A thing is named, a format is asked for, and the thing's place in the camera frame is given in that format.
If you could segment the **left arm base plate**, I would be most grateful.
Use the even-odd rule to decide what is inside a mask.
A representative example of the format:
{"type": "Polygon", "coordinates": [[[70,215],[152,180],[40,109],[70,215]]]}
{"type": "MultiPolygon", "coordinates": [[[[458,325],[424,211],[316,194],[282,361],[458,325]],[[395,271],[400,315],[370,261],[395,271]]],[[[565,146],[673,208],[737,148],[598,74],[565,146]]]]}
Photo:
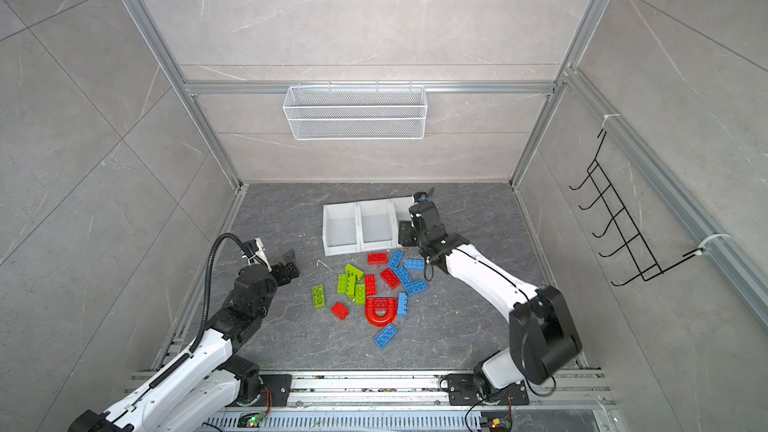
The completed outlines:
{"type": "Polygon", "coordinates": [[[291,374],[251,375],[241,382],[233,404],[239,407],[285,407],[292,381],[291,374]]]}

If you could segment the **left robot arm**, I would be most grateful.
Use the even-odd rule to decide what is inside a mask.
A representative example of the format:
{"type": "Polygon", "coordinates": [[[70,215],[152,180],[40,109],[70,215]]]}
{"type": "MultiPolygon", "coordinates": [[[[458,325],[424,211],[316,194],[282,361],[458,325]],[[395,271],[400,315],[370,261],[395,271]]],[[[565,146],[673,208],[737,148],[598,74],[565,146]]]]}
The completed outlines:
{"type": "Polygon", "coordinates": [[[237,355],[261,327],[280,286],[299,276],[295,251],[270,267],[241,269],[228,303],[172,362],[102,412],[87,410],[71,431],[193,431],[232,403],[267,396],[259,366],[237,355]]]}

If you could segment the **blue lego brick small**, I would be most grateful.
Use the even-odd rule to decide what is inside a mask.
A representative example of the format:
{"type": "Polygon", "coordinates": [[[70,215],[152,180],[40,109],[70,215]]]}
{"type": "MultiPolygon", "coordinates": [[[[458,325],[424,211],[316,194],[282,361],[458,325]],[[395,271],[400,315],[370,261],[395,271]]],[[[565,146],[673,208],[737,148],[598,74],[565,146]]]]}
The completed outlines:
{"type": "Polygon", "coordinates": [[[406,293],[400,293],[398,296],[397,315],[405,317],[408,307],[408,295],[406,293]]]}

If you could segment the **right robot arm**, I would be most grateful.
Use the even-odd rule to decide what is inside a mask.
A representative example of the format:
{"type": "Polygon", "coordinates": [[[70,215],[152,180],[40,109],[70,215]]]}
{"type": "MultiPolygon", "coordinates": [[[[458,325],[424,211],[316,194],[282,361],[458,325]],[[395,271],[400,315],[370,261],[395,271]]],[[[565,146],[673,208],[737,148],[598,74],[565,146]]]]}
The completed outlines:
{"type": "Polygon", "coordinates": [[[410,221],[399,223],[399,243],[417,248],[426,264],[467,284],[508,323],[508,347],[474,368],[473,383],[481,397],[521,382],[541,385],[582,352],[574,319],[557,288],[517,278],[468,239],[448,232],[425,192],[414,195],[408,213],[410,221]]]}

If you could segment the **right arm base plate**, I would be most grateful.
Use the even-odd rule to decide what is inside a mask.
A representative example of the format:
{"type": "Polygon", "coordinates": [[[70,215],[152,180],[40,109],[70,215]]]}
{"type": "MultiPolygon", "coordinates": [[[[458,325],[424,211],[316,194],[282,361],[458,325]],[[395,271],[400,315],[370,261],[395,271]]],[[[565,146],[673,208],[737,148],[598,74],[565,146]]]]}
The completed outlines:
{"type": "Polygon", "coordinates": [[[504,389],[496,389],[478,374],[451,373],[441,376],[438,387],[448,394],[452,406],[469,406],[481,399],[488,404],[507,403],[523,406],[530,403],[523,382],[512,383],[504,389]]]}

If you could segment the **blue lego brick front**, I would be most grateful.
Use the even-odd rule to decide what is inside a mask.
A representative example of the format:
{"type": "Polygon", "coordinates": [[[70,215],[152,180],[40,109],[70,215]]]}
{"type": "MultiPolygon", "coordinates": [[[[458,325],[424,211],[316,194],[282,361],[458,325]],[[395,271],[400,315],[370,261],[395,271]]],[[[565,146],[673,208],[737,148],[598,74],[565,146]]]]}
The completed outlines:
{"type": "Polygon", "coordinates": [[[374,337],[374,343],[380,348],[384,349],[396,336],[397,329],[392,324],[387,324],[381,331],[374,337]]]}

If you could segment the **white three-compartment bin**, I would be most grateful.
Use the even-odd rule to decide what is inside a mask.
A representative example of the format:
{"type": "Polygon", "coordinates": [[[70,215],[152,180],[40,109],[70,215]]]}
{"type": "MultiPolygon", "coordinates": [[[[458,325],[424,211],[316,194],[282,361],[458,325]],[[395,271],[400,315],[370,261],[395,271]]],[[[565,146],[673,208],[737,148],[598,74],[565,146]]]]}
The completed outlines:
{"type": "Polygon", "coordinates": [[[399,225],[409,221],[412,197],[326,204],[322,241],[326,256],[370,253],[401,247],[399,225]]]}

